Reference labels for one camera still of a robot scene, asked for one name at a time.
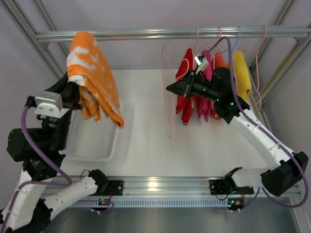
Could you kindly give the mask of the orange white patterned trousers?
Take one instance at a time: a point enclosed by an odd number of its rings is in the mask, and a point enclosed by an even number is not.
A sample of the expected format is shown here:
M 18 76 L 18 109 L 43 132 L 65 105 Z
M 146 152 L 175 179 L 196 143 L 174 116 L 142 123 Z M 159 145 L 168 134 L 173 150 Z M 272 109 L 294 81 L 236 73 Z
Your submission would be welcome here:
M 101 122 L 101 112 L 119 128 L 124 127 L 120 98 L 110 65 L 95 37 L 76 33 L 67 56 L 68 81 L 78 85 L 84 120 Z

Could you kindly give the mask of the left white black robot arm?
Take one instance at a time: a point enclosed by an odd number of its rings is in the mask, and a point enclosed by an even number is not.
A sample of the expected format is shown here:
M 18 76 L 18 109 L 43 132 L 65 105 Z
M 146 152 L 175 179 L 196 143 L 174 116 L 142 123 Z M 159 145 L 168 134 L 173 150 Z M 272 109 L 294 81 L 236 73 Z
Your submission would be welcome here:
M 78 85 L 64 75 L 37 96 L 29 96 L 21 127 L 8 136 L 7 152 L 22 171 L 14 194 L 0 212 L 1 232 L 38 233 L 63 210 L 104 194 L 106 175 L 96 169 L 77 183 L 61 169 L 72 112 L 81 109 Z

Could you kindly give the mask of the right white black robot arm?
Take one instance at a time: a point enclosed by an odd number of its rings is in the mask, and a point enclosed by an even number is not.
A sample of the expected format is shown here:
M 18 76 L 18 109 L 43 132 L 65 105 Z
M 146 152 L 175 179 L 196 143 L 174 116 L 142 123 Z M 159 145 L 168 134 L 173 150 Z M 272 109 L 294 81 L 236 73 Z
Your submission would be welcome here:
M 185 98 L 199 96 L 213 100 L 216 113 L 256 149 L 266 163 L 265 168 L 237 167 L 225 179 L 237 187 L 260 187 L 279 197 L 302 179 L 309 158 L 285 146 L 259 121 L 250 106 L 233 93 L 231 72 L 220 67 L 211 80 L 203 72 L 190 70 L 186 76 L 166 87 L 166 90 Z

